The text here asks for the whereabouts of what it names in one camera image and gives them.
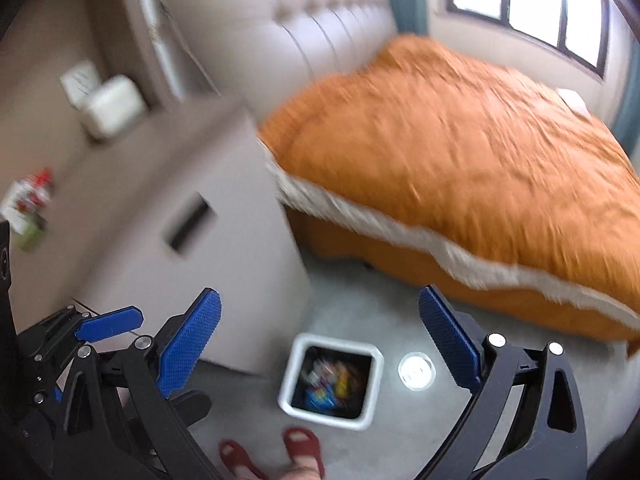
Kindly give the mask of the orange bed cover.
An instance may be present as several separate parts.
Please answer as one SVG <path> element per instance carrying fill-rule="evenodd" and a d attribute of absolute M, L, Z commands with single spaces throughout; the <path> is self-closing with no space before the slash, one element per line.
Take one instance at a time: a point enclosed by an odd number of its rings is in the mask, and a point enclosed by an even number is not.
<path fill-rule="evenodd" d="M 316 255 L 638 352 L 638 174 L 556 90 L 400 35 L 282 104 L 259 137 Z"/>

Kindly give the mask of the red snack box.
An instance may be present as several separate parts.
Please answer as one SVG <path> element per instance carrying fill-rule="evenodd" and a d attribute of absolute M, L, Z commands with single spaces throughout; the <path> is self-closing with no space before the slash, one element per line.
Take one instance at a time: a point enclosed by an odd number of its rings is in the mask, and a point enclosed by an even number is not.
<path fill-rule="evenodd" d="M 50 203 L 52 182 L 52 170 L 44 168 L 9 186 L 1 201 L 1 215 L 17 235 L 25 235 Z"/>

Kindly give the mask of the dark framed window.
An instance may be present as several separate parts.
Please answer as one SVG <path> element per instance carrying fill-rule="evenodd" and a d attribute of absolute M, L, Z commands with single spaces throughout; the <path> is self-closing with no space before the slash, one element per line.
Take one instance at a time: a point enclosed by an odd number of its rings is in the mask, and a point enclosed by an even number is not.
<path fill-rule="evenodd" d="M 604 75 L 610 0 L 446 0 L 446 8 L 541 42 Z"/>

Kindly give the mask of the white bedside cabinet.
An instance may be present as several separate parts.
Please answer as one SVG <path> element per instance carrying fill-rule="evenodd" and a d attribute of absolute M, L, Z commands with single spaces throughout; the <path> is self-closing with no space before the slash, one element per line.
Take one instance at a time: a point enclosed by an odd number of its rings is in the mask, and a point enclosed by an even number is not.
<path fill-rule="evenodd" d="M 11 252 L 19 330 L 75 301 L 135 306 L 152 334 L 210 287 L 222 315 L 204 359 L 281 373 L 310 283 L 241 100 L 184 102 L 90 148 L 54 180 L 44 218 L 35 247 Z"/>

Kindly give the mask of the trash inside bin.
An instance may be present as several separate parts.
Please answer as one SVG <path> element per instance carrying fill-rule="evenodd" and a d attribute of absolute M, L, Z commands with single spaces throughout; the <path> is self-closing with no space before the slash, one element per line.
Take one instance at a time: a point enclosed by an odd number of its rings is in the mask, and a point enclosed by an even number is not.
<path fill-rule="evenodd" d="M 346 410 L 354 402 L 359 379 L 344 361 L 315 359 L 305 377 L 306 408 L 319 411 Z"/>

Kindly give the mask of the left red slipper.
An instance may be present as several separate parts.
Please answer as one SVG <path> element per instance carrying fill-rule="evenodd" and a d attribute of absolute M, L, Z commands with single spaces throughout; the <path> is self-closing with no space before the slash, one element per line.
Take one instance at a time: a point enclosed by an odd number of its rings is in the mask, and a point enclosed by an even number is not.
<path fill-rule="evenodd" d="M 218 446 L 219 457 L 235 479 L 267 480 L 264 474 L 250 459 L 242 445 L 233 440 L 223 440 Z"/>

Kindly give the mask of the beige padded headboard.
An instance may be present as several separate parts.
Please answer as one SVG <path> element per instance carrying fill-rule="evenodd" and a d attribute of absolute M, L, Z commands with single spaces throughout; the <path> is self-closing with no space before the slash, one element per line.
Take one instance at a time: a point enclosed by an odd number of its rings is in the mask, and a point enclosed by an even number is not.
<path fill-rule="evenodd" d="M 258 122 L 315 81 L 370 62 L 397 34 L 390 0 L 160 0 L 186 52 Z"/>

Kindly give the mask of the white round floor disc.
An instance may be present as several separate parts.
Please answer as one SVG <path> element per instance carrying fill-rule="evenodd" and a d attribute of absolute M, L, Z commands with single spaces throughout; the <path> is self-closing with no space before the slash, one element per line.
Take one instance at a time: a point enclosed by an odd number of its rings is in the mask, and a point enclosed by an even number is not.
<path fill-rule="evenodd" d="M 436 368 L 429 356 L 423 352 L 409 352 L 400 360 L 398 376 L 410 391 L 424 391 L 433 385 Z"/>

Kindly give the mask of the upper white wall socket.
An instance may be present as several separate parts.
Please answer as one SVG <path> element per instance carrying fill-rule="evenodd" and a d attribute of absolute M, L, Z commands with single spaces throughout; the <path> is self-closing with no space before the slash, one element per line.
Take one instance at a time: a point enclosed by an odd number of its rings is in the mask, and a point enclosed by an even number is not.
<path fill-rule="evenodd" d="M 80 110 L 88 96 L 101 85 L 101 77 L 96 64 L 83 60 L 66 70 L 60 77 L 60 83 L 70 105 Z"/>

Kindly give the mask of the white square trash bin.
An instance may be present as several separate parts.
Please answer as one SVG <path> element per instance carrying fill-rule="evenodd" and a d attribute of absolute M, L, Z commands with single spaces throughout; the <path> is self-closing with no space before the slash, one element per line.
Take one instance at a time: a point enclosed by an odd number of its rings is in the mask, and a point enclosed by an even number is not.
<path fill-rule="evenodd" d="M 314 424 L 362 431 L 372 422 L 384 370 L 373 344 L 302 333 L 295 337 L 278 403 Z"/>

